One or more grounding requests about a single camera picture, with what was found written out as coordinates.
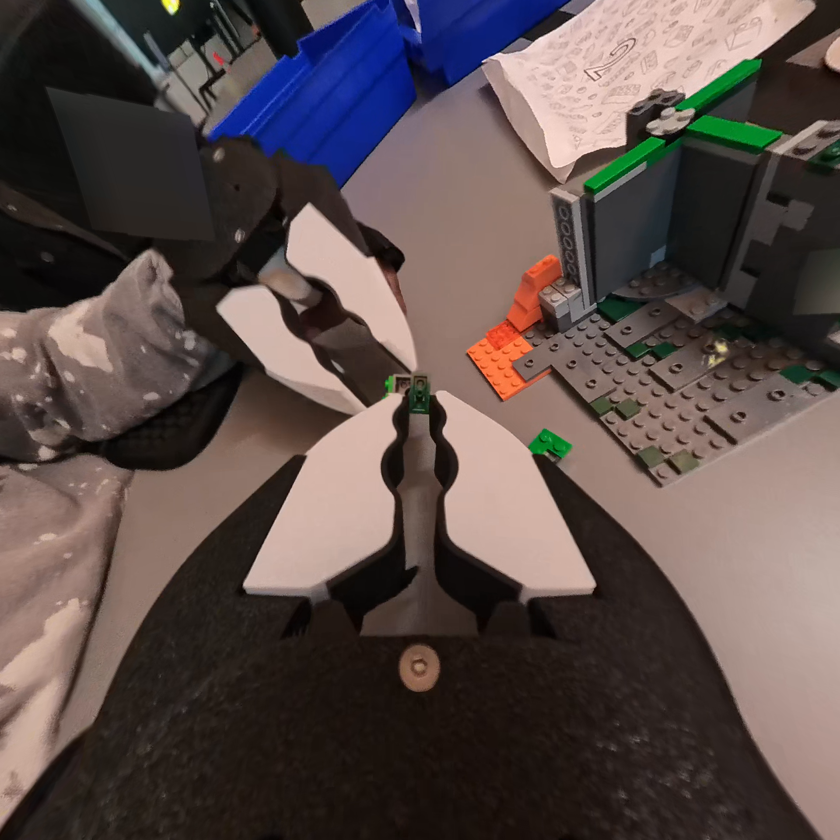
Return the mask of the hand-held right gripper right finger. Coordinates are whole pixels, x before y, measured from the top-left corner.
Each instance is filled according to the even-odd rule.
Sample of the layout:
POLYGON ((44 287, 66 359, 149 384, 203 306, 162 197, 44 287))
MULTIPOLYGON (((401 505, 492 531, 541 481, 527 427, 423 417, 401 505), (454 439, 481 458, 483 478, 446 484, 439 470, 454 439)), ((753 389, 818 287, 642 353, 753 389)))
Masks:
POLYGON ((596 582, 530 449, 450 392, 433 395, 429 433, 440 485, 437 583, 476 620, 498 607, 534 623, 540 599, 589 596, 596 582))

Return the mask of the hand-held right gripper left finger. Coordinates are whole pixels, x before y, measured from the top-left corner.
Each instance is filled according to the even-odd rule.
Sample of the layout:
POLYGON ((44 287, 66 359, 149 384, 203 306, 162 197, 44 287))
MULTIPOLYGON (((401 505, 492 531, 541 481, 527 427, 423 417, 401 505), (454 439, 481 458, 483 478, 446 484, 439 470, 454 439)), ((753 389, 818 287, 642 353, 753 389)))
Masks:
POLYGON ((352 416, 299 458, 243 586, 249 595, 338 602, 356 630, 400 594, 406 567, 402 501, 405 395, 352 416))

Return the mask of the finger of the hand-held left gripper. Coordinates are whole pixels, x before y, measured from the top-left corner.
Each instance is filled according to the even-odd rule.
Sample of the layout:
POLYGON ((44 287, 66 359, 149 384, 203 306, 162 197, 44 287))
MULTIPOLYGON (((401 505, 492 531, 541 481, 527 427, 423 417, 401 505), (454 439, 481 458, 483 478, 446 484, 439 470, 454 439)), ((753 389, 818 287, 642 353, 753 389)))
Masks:
POLYGON ((230 290, 216 310, 270 379, 335 412, 364 411, 367 405, 291 330, 284 302, 265 286, 247 286, 230 290))
POLYGON ((286 260, 299 275, 328 287, 341 308, 360 319, 404 368, 417 369, 413 334, 382 268, 312 203, 290 221, 286 260))

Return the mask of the green lego corner brick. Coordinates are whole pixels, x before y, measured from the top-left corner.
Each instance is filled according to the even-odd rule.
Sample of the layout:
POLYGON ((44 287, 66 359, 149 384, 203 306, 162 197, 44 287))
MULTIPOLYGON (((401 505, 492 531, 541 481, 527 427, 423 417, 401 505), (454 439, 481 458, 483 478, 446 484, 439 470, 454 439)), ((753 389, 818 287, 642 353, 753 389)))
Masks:
POLYGON ((573 445, 548 428, 544 428, 531 441, 528 449, 533 455, 543 455, 556 462, 568 456, 573 449, 573 445))

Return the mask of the grey green lego brick stack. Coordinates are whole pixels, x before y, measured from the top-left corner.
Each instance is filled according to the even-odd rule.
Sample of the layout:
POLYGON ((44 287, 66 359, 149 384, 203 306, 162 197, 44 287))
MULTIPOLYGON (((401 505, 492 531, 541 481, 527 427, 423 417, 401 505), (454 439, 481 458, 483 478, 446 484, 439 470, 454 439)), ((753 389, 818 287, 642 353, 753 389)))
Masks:
POLYGON ((385 380, 385 394, 396 394, 407 399, 408 412, 411 414, 429 414, 431 390, 425 374, 391 374, 385 380))

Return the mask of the grey green lego building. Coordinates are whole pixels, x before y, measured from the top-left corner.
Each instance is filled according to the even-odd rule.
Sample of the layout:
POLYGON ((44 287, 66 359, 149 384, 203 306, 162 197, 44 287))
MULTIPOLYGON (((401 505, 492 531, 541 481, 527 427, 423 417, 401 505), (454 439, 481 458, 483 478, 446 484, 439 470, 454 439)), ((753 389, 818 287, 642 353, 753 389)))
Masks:
POLYGON ((637 101, 467 350, 502 401, 556 375, 661 487, 838 394, 838 111, 791 132, 813 97, 761 66, 637 101))

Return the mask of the blue plastic bin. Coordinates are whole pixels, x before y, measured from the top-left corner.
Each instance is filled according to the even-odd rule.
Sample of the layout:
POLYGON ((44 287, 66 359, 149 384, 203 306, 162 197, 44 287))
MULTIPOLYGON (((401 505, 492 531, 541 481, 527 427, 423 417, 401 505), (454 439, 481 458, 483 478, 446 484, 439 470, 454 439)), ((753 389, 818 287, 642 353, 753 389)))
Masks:
POLYGON ((408 59, 451 86, 566 2, 419 1, 419 33, 404 1, 392 5, 408 59))
POLYGON ((364 2, 297 45, 208 139, 248 136, 267 154, 326 167, 343 186, 417 98, 396 11, 364 2))

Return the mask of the torn printed paper bag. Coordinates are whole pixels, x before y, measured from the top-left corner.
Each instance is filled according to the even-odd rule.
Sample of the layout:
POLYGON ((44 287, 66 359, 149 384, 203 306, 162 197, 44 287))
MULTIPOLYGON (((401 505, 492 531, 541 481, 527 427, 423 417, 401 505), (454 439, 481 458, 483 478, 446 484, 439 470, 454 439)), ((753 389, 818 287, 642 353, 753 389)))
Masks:
POLYGON ((590 153, 624 146, 627 111, 655 89, 693 95, 756 58, 810 1, 597 1, 529 47, 485 59, 512 128, 562 184, 590 153))

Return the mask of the person's left forearm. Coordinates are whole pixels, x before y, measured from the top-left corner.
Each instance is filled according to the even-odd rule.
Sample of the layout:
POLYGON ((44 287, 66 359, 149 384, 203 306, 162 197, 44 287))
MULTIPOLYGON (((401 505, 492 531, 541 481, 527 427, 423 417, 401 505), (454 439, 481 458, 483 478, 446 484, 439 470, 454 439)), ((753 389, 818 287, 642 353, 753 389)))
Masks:
POLYGON ((233 362, 186 326, 173 271, 144 251, 96 297, 1 315, 3 462, 115 438, 233 362))

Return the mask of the person's grey speckled sweatshirt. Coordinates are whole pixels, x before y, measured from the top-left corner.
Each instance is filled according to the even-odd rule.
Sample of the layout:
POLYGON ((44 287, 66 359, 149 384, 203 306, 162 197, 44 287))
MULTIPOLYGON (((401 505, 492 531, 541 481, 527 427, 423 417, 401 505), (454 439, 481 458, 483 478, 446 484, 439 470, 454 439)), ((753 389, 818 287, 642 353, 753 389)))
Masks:
POLYGON ((131 470, 95 455, 1 469, 1 823, 46 769, 131 470))

